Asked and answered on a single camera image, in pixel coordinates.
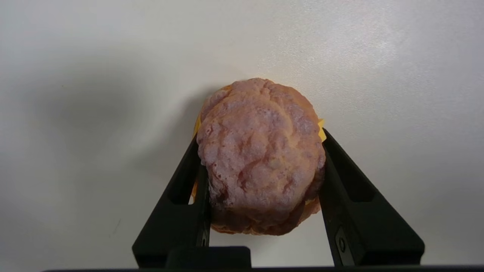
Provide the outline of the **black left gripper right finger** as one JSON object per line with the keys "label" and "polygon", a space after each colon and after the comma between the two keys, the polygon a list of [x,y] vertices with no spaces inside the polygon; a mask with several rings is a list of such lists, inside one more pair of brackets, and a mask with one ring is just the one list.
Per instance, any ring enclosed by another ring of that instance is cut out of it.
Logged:
{"label": "black left gripper right finger", "polygon": [[335,266],[420,265],[425,244],[333,136],[326,153],[321,211]]}

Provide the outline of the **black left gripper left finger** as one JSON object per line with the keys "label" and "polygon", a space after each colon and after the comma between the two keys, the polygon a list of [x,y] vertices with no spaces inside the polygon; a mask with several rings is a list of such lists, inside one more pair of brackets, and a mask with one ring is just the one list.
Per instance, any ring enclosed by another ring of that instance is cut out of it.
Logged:
{"label": "black left gripper left finger", "polygon": [[173,249],[209,246],[209,179],[198,148],[193,139],[132,246],[142,269],[165,267]]}

